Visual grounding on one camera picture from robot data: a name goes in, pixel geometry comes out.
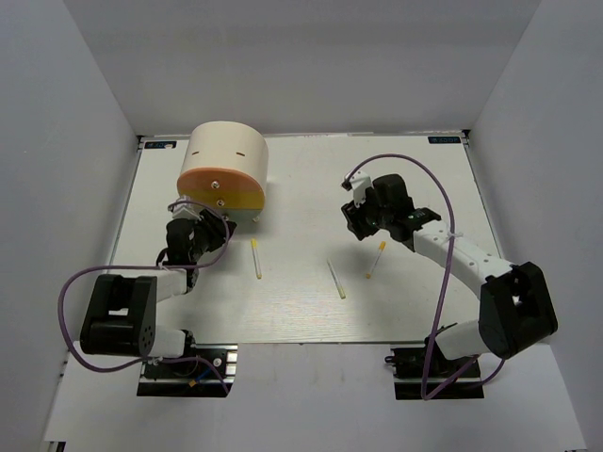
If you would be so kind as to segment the orange organizer drawer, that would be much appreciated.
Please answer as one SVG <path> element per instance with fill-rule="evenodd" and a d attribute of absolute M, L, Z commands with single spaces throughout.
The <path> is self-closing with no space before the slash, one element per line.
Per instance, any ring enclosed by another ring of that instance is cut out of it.
<path fill-rule="evenodd" d="M 176 183 L 178 192 L 222 190 L 236 192 L 263 191 L 264 188 L 245 172 L 224 168 L 194 168 L 184 171 Z"/>

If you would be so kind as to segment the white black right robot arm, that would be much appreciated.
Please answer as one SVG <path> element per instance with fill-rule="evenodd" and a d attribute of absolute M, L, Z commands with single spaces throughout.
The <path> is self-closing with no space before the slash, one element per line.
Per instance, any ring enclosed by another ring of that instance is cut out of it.
<path fill-rule="evenodd" d="M 343 187 L 352 200 L 342 213 L 358 239 L 385 230 L 410 251 L 450 267 L 478 299 L 477 319 L 438 333 L 435 346 L 425 352 L 434 374 L 445 376 L 460 358 L 472 355 L 510 359 L 558 330 L 546 278 L 534 263 L 513 264 L 453 234 L 440 215 L 414 205 L 397 174 L 371 179 L 358 170 L 345 177 Z"/>

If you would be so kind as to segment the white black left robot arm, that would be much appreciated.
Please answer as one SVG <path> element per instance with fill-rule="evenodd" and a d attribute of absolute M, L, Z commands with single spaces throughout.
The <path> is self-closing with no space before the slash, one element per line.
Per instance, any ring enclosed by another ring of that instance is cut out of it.
<path fill-rule="evenodd" d="M 199 352 L 192 335 L 156 322 L 160 301 L 185 295 L 197 282 L 197 264 L 233 235 L 236 224 L 203 210 L 196 218 L 176 218 L 166 226 L 167 247 L 159 270 L 139 276 L 106 273 L 93 287 L 79 345 L 89 355 L 163 358 L 180 376 L 193 373 Z"/>

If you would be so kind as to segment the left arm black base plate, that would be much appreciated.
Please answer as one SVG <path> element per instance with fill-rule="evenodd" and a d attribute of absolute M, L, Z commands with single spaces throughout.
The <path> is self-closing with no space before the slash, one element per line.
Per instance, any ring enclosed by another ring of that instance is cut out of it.
<path fill-rule="evenodd" d="M 153 363 L 141 367 L 137 396 L 225 398 L 236 378 L 238 345 L 193 344 L 192 361 Z"/>

